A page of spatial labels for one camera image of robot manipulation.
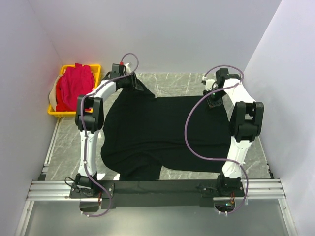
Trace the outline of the black t shirt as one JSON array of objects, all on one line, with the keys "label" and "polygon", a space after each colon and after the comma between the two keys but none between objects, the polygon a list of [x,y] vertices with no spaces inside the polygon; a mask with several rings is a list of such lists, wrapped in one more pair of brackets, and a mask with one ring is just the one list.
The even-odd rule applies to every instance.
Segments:
[{"label": "black t shirt", "polygon": [[151,181],[162,167],[219,173],[231,136],[224,106],[210,108],[200,96],[160,97],[124,89],[103,126],[103,163],[123,181]]}]

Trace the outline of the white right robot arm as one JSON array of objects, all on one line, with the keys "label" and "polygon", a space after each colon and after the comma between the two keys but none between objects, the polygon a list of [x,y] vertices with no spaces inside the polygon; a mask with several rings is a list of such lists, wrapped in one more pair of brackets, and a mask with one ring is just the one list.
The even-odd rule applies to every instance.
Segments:
[{"label": "white right robot arm", "polygon": [[232,115],[229,119],[228,129],[231,143],[227,160],[217,178],[217,184],[209,192],[217,197],[233,197],[242,195],[244,188],[241,177],[246,175],[243,171],[245,157],[262,129],[264,104],[255,101],[243,86],[244,74],[232,74],[225,65],[215,73],[214,79],[202,77],[205,85],[204,95],[210,108],[223,104],[223,97],[228,96],[233,104]]}]

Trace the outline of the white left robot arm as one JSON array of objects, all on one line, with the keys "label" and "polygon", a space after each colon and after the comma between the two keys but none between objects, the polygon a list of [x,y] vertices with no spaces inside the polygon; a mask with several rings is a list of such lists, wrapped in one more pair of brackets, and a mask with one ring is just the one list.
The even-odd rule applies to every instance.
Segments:
[{"label": "white left robot arm", "polygon": [[77,99],[75,124],[81,140],[81,154],[78,174],[74,186],[88,198],[104,190],[97,181],[96,146],[97,137],[104,125],[103,103],[119,89],[143,88],[137,82],[136,74],[129,63],[113,64],[99,86]]}]

